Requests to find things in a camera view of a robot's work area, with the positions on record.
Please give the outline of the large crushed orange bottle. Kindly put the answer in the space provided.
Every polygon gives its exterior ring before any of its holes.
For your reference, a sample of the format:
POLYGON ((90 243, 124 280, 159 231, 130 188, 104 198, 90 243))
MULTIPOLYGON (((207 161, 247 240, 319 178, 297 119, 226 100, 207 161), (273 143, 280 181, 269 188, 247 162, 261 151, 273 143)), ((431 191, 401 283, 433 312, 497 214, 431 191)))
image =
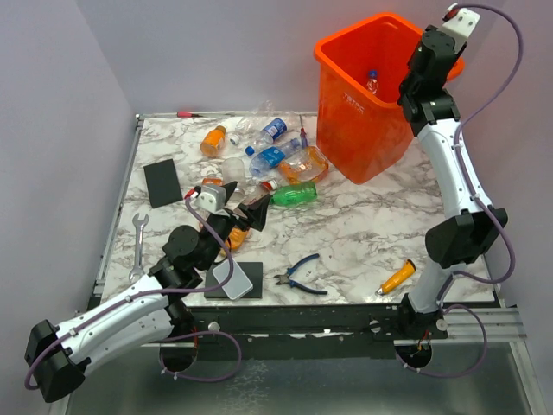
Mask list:
POLYGON ((278 169, 289 184, 320 182, 328 173, 329 164, 320 150, 308 146, 285 158, 278 169))

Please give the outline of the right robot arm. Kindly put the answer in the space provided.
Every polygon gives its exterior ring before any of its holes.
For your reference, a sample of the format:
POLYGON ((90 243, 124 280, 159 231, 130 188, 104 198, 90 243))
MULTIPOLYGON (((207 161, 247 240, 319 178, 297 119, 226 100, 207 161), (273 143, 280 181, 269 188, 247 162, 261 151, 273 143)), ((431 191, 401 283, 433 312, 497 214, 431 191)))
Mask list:
POLYGON ((431 161, 445 213, 425 234, 428 262, 403 300, 409 309, 397 316, 398 331, 408 338, 427 329, 426 315, 438 311, 447 279, 487 253, 508 221, 506 211, 495 208, 481 189, 458 132, 461 115, 445 88, 464 47, 443 29, 427 27, 399 87, 398 104, 431 161))

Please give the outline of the green sprite bottle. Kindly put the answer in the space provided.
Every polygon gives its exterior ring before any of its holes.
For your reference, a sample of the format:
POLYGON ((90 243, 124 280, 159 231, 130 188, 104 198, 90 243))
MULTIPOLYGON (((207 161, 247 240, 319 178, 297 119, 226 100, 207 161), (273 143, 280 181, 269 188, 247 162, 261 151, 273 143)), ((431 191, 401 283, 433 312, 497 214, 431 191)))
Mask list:
POLYGON ((280 207, 289 207, 316 199, 315 184, 313 182, 302 182, 279 188, 271 196, 270 203, 280 207))

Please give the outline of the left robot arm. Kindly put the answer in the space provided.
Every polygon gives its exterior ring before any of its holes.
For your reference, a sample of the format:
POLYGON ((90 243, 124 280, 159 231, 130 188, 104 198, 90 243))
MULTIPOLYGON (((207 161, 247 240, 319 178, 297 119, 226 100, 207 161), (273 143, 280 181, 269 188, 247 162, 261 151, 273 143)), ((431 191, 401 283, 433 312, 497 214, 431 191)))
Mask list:
POLYGON ((226 203, 235 182, 191 189, 184 198, 188 212, 201 224, 175 228, 159 261, 129 288, 84 314, 53 324, 37 323, 24 354, 29 370, 24 386, 53 403, 74 392, 95 368, 119 354, 149 342, 178 342, 202 333, 183 299, 203 293, 200 271, 208 270, 232 229, 264 229, 270 196, 238 206, 226 203))

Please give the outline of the blue pepsi bottle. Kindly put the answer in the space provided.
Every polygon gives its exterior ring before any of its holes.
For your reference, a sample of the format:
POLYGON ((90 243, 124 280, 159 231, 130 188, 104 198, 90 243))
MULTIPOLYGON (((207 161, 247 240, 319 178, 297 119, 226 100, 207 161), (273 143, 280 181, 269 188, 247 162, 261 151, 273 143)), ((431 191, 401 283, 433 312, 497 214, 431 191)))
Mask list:
POLYGON ((371 70, 367 74, 366 89, 369 93, 373 95, 378 94, 378 72, 376 70, 371 70))

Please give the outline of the small red label bottle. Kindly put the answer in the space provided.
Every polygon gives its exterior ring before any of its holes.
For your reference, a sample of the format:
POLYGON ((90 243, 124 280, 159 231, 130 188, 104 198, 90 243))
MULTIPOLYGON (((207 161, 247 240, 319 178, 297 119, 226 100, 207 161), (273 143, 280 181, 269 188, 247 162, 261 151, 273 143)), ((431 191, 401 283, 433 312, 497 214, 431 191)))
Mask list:
POLYGON ((243 204, 250 205, 257 200, 262 199, 266 195, 271 195, 278 188, 279 184, 275 179, 259 182, 254 190, 244 198, 243 204))

